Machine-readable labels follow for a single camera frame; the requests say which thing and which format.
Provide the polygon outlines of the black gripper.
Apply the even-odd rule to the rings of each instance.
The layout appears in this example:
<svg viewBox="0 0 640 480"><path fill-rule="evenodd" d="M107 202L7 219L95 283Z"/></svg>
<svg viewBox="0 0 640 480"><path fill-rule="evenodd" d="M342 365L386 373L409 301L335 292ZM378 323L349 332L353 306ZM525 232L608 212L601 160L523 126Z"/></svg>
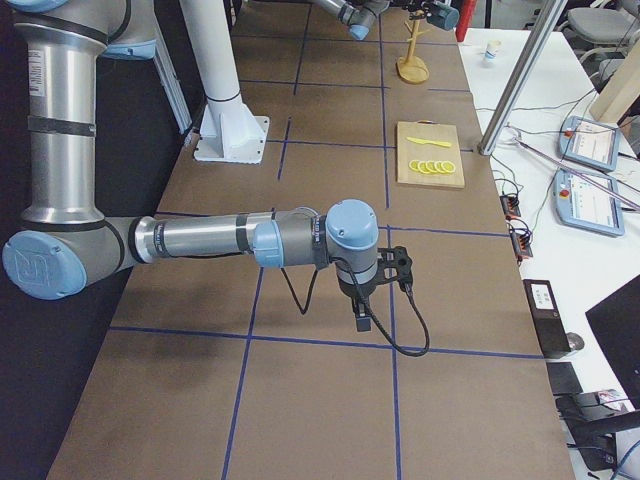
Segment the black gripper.
<svg viewBox="0 0 640 480"><path fill-rule="evenodd" d="M339 279L338 284L340 290L351 299L352 310L356 316L356 331L370 331L371 317L367 313L367 308L370 306L369 297L376 289L376 282L370 280L364 284L355 285Z"/></svg>
<svg viewBox="0 0 640 480"><path fill-rule="evenodd" d="M399 7L405 10L410 20L423 20L432 15L431 0L399 0Z"/></svg>

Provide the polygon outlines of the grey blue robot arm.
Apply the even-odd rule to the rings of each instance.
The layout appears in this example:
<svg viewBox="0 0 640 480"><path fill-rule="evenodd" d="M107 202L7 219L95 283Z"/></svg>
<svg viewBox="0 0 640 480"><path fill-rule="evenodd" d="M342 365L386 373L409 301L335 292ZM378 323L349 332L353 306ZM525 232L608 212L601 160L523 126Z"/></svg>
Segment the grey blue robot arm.
<svg viewBox="0 0 640 480"><path fill-rule="evenodd" d="M159 202L175 163L177 128L169 117L150 62L98 63L98 204L113 215L148 214ZM20 227L30 196L27 125L27 46L1 7L1 238ZM36 328L65 321L105 318L115 307L122 275L72 301L47 307L1 278L1 325Z"/></svg>
<svg viewBox="0 0 640 480"><path fill-rule="evenodd" d="M355 40L364 40L382 13L390 7L397 7L418 18L424 18L437 8L449 4L440 1L345 1L345 0L313 0L312 4L321 7L341 24L347 27L349 35Z"/></svg>

